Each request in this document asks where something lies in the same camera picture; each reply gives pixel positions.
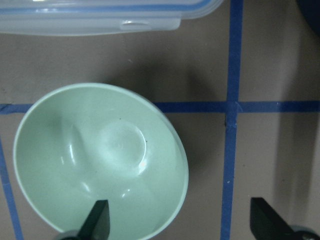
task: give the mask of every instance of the bowl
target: bowl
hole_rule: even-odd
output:
[[[108,200],[109,240],[146,240],[178,214],[188,188],[182,142],[138,94],[81,83],[48,93],[23,117],[13,146],[18,184],[59,232],[81,228]]]

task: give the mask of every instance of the plastic container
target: plastic container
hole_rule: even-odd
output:
[[[99,35],[174,30],[223,0],[1,0],[0,32]]]

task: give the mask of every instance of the bowl rim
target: bowl rim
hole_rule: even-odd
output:
[[[19,126],[17,128],[17,131],[15,133],[14,136],[14,142],[13,142],[13,168],[14,168],[14,173],[15,173],[15,177],[17,179],[18,185],[23,193],[23,196],[26,198],[27,202],[29,203],[29,205],[32,207],[32,209],[38,214],[38,216],[41,217],[41,219],[43,221],[45,221],[49,226],[51,226],[52,228],[54,228],[55,230],[57,230],[58,232],[64,232],[63,229],[61,229],[60,227],[56,226],[53,222],[51,222],[49,219],[47,219],[38,209],[37,207],[33,204],[32,200],[30,199],[30,197],[28,196],[28,193],[26,192],[24,185],[20,179],[20,175],[19,175],[19,171],[18,171],[18,166],[17,166],[17,144],[20,138],[20,134],[21,131],[27,121],[27,119],[29,118],[30,115],[33,114],[34,110],[38,108],[38,106],[40,106],[43,102],[45,102],[47,99],[58,95],[62,92],[66,92],[69,90],[74,90],[74,89],[80,89],[80,88],[99,88],[99,89],[106,89],[106,90],[111,90],[111,91],[116,91],[118,93],[127,95],[128,97],[132,97],[135,100],[138,100],[141,104],[147,106],[151,111],[153,111],[155,114],[158,114],[160,117],[160,120],[163,121],[165,123],[165,125],[167,126],[167,128],[170,130],[172,136],[174,137],[179,150],[181,152],[182,158],[184,159],[183,163],[184,163],[184,180],[183,180],[183,189],[182,189],[182,194],[180,196],[180,200],[178,205],[176,206],[175,210],[172,212],[171,216],[166,220],[166,222],[156,228],[153,232],[151,232],[150,234],[139,238],[137,240],[148,240],[154,236],[156,236],[157,234],[159,234],[160,232],[162,232],[174,219],[175,217],[178,215],[179,211],[181,210],[183,203],[186,199],[186,195],[187,195],[187,191],[188,191],[188,184],[189,184],[189,167],[188,167],[188,161],[187,161],[187,155],[186,155],[186,151],[184,149],[184,146],[182,144],[182,141],[178,135],[178,133],[176,132],[175,128],[173,127],[173,125],[171,124],[171,122],[169,121],[169,119],[165,116],[165,114],[156,106],[154,105],[151,101],[149,101],[148,99],[146,99],[145,97],[139,95],[136,92],[133,92],[131,90],[128,90],[126,88],[123,87],[119,87],[119,86],[115,86],[115,85],[111,85],[111,84],[107,84],[107,83],[95,83],[95,82],[86,82],[86,83],[76,83],[76,84],[70,84],[70,85],[66,85],[60,88],[57,88],[47,94],[45,94],[44,96],[42,96],[39,100],[37,100],[30,108],[29,110],[25,113],[25,115],[23,116],[22,120],[19,123]]]

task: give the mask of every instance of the clear plastic container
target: clear plastic container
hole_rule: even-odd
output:
[[[98,35],[173,30],[223,0],[0,0],[0,32]]]

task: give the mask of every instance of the light green bowl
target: light green bowl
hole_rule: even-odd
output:
[[[37,101],[17,130],[15,174],[33,209],[60,232],[80,229],[96,200],[109,240],[146,240],[178,214],[188,163],[173,126],[126,89],[74,84]]]

